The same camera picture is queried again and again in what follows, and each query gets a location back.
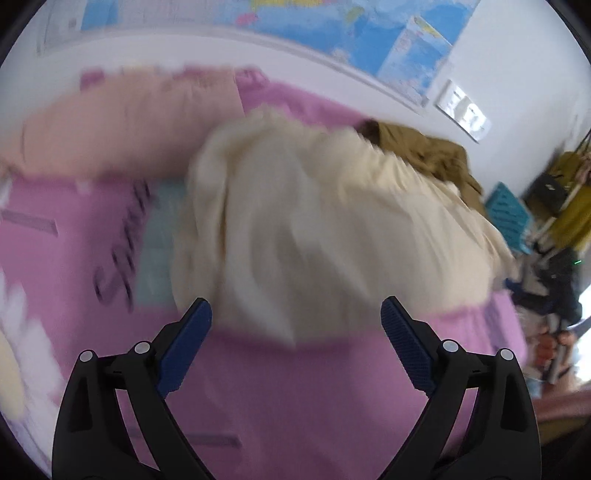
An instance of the light blue cloth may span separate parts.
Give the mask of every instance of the light blue cloth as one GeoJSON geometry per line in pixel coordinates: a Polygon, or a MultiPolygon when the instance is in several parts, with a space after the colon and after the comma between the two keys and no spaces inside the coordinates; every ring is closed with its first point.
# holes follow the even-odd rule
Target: light blue cloth
{"type": "Polygon", "coordinates": [[[144,233],[142,252],[135,279],[137,306],[174,306],[170,282],[173,234],[186,188],[183,181],[165,181],[156,191],[144,233]]]}
{"type": "Polygon", "coordinates": [[[531,377],[525,377],[525,384],[527,385],[527,391],[530,393],[532,400],[542,398],[542,386],[544,382],[531,377]]]}

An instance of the peach pillow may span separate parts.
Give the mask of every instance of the peach pillow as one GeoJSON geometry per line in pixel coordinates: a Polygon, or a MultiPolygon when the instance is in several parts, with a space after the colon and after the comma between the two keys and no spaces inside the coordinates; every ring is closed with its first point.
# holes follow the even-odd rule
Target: peach pillow
{"type": "Polygon", "coordinates": [[[209,132],[244,116],[233,70],[137,71],[66,95],[0,143],[0,173],[90,180],[182,177],[209,132]]]}

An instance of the pink bedsheet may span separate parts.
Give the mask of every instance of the pink bedsheet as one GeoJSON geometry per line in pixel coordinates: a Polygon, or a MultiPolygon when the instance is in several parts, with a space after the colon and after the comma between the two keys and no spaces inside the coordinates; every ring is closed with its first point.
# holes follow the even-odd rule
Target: pink bedsheet
{"type": "MultiPolygon", "coordinates": [[[[246,111],[269,103],[306,123],[328,126],[362,118],[270,82],[256,70],[240,72],[237,80],[246,111]]],[[[14,306],[2,310],[0,282],[0,327],[19,361],[23,383],[34,385],[34,377],[52,374],[52,364],[62,376],[45,391],[31,387],[25,414],[9,422],[19,438],[32,439],[27,448],[46,470],[56,411],[47,406],[59,404],[78,354],[89,348],[99,355],[125,352],[179,318],[172,310],[133,303],[135,263],[153,191],[141,182],[83,189],[16,180],[4,206],[0,269],[5,304],[26,300],[27,308],[24,313],[14,306]],[[14,321],[18,329],[10,327],[14,321]],[[22,341],[29,330],[35,330],[36,340],[22,341]],[[43,348],[35,348],[35,342],[43,348]],[[34,358],[33,368],[25,364],[27,356],[34,358]],[[31,414],[43,406],[47,414],[31,414]]],[[[506,292],[493,294],[482,308],[424,320],[441,338],[454,338],[469,351],[492,354],[506,346],[525,360],[525,341],[506,292]]],[[[461,438],[473,398],[470,393],[465,399],[452,443],[461,438]]],[[[337,480],[377,478],[409,434],[426,397],[413,389],[381,332],[298,351],[212,333],[183,387],[167,403],[219,479],[337,480]]],[[[152,463],[136,438],[127,403],[123,410],[140,458],[152,463]]]]}

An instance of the pink cloth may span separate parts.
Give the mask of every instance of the pink cloth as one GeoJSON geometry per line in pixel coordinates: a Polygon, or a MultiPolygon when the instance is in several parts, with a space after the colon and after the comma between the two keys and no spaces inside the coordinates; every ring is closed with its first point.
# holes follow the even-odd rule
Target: pink cloth
{"type": "MultiPolygon", "coordinates": [[[[246,110],[268,103],[330,127],[361,119],[254,70],[239,74],[238,86],[246,110]]],[[[65,378],[82,350],[122,353],[179,318],[172,310],[134,307],[126,292],[154,201],[146,187],[99,183],[79,192],[66,183],[14,184],[7,208],[21,217],[0,223],[0,266],[9,284],[23,285],[29,316],[41,319],[65,378]],[[35,224],[30,216],[50,222],[35,224]]],[[[468,351],[492,354],[506,346],[525,360],[525,340],[506,292],[495,293],[488,306],[425,320],[468,351]]],[[[474,392],[466,397],[453,443],[466,428],[473,398],[474,392]]],[[[413,389],[383,333],[295,352],[212,334],[167,403],[220,480],[337,480],[377,478],[426,397],[413,389]],[[204,434],[239,445],[203,446],[204,434]]],[[[137,434],[125,402],[123,411],[137,434]]],[[[140,458],[152,464],[136,434],[140,458]]]]}
{"type": "Polygon", "coordinates": [[[360,124],[367,117],[351,108],[282,82],[272,82],[258,69],[236,72],[236,84],[245,112],[266,104],[307,125],[328,128],[360,124]]]}
{"type": "Polygon", "coordinates": [[[93,87],[31,115],[0,164],[28,178],[182,178],[209,132],[243,116],[231,70],[94,74],[93,87]]]}

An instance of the cream blanket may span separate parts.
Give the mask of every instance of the cream blanket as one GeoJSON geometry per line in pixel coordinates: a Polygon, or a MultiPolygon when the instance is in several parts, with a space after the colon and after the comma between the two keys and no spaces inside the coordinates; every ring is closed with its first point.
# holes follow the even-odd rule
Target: cream blanket
{"type": "Polygon", "coordinates": [[[195,156],[175,237],[174,298],[215,326],[295,345],[380,328],[396,295],[415,318],[487,301],[513,273],[501,234],[442,182],[361,139],[269,109],[195,156]]]}

